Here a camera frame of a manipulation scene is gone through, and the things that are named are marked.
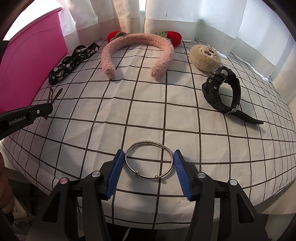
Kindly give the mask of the person's left hand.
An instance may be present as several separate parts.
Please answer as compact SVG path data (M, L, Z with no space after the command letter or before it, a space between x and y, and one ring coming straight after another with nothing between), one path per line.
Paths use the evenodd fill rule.
M3 156L0 156L0 208L7 214L14 208L15 200L11 186L9 185L8 173L4 166Z

